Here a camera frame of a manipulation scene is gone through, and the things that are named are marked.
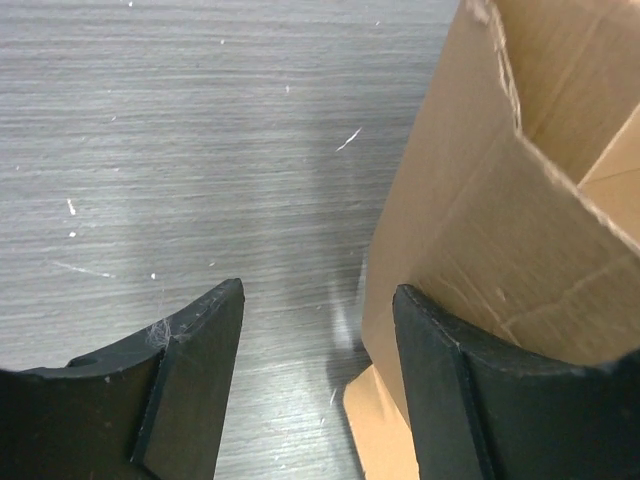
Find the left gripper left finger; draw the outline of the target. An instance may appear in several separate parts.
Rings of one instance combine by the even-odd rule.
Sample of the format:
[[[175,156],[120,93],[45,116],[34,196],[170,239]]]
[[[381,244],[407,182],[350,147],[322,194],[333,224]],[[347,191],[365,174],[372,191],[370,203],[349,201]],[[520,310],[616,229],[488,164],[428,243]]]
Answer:
[[[228,279],[62,368],[1,373],[5,479],[210,479],[244,316]]]

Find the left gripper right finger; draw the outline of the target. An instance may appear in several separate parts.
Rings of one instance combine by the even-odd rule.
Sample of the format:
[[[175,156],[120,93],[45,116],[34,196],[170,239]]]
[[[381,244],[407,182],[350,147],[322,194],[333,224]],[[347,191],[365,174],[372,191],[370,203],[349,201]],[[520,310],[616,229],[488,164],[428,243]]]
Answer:
[[[596,366],[510,344],[401,285],[393,319],[423,479],[635,479],[639,355]]]

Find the brown cardboard box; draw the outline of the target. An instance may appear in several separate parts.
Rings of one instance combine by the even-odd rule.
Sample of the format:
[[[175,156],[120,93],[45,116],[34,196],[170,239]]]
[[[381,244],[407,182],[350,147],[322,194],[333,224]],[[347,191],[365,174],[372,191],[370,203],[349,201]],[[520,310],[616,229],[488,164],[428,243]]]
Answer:
[[[639,355],[637,2],[458,5],[368,252],[343,404],[369,479],[423,479],[401,285],[553,360]]]

